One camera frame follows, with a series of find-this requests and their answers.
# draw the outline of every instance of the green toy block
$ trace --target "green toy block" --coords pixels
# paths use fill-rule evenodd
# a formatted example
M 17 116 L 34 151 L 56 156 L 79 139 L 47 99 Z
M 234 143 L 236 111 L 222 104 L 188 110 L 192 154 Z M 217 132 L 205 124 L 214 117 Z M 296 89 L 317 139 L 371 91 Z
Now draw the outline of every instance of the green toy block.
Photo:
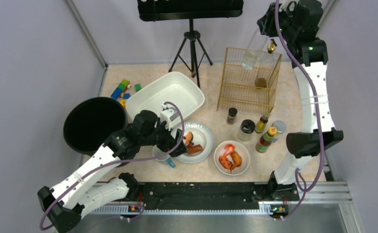
M 117 86 L 117 88 L 122 89 L 122 92 L 126 90 L 126 86 L 123 85 L 122 83 L 119 84 L 119 86 Z
M 123 84 L 124 86 L 127 86 L 129 85 L 130 82 L 129 80 L 123 79 L 120 83 Z
M 134 88 L 136 89 L 136 92 L 138 92 L 142 89 L 142 86 L 140 85 L 140 83 L 138 83 L 134 85 Z

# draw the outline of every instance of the white plate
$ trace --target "white plate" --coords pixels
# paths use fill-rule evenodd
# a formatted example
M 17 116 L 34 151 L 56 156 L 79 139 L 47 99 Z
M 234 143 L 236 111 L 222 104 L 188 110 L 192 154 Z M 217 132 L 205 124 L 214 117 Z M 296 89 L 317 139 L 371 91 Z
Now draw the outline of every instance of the white plate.
M 186 75 L 170 72 L 132 95 L 126 102 L 126 112 L 132 120 L 142 110 L 150 110 L 160 117 L 162 104 L 170 101 L 180 109 L 183 119 L 188 118 L 204 103 L 204 94 Z M 180 124 L 180 117 L 171 127 Z
M 181 124 L 176 126 L 172 131 L 171 135 L 173 137 L 176 137 L 177 129 L 181 129 Z M 188 121 L 184 123 L 184 135 L 188 132 L 192 132 L 193 134 L 192 142 L 194 145 L 200 144 L 203 147 L 203 151 L 190 155 L 185 153 L 177 156 L 176 159 L 188 164 L 200 162 L 212 152 L 214 144 L 213 133 L 206 125 L 196 121 Z

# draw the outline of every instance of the black lid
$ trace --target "black lid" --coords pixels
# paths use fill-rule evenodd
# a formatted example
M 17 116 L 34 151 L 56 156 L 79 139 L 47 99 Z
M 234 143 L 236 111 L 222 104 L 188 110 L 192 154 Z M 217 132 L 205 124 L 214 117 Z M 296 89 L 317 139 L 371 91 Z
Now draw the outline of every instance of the black lid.
M 242 124 L 240 125 L 240 129 L 244 133 L 252 133 L 255 128 L 256 128 L 255 123 L 252 120 L 249 120 L 249 119 L 242 121 Z
M 229 108 L 229 116 L 235 117 L 237 114 L 237 109 L 236 108 Z

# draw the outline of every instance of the blue toy block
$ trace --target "blue toy block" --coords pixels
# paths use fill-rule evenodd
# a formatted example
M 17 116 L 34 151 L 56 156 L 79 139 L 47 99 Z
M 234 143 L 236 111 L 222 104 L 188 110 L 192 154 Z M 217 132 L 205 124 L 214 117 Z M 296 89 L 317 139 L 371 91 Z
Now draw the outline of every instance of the blue toy block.
M 123 99 L 127 100 L 128 98 L 130 98 L 130 93 L 124 93 Z
M 112 93 L 112 95 L 110 97 L 117 100 L 117 98 L 119 98 L 119 96 L 120 96 L 120 94 L 122 94 L 122 92 L 123 92 L 122 89 L 116 88 L 115 91 Z

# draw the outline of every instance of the glass bottle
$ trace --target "glass bottle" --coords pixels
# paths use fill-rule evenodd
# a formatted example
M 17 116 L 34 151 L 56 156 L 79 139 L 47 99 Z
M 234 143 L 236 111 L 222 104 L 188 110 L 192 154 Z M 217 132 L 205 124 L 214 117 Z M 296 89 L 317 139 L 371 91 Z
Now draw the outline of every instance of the glass bottle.
M 275 127 L 270 127 L 269 130 L 263 134 L 258 142 L 256 143 L 256 150 L 259 153 L 265 153 L 267 148 L 272 144 L 273 138 L 277 133 L 277 129 Z
M 242 121 L 242 124 L 240 125 L 240 131 L 237 134 L 237 137 L 242 142 L 247 142 L 252 138 L 253 129 L 256 127 L 254 122 L 252 120 L 244 120 Z
M 256 133 L 263 133 L 267 122 L 269 121 L 270 112 L 265 112 L 263 116 L 260 118 L 259 122 L 256 124 L 255 131 Z
M 271 39 L 271 42 L 267 47 L 267 53 L 262 52 L 258 57 L 259 70 L 257 71 L 256 79 L 254 81 L 257 88 L 268 88 L 267 82 L 270 79 L 275 67 L 273 52 L 275 51 L 276 46 L 275 40 Z
M 249 42 L 249 46 L 247 47 L 242 60 L 242 66 L 244 68 L 253 69 L 254 65 L 256 64 L 257 58 L 259 57 L 268 40 L 269 37 L 260 34 L 260 29 L 257 28 L 252 36 L 252 39 Z

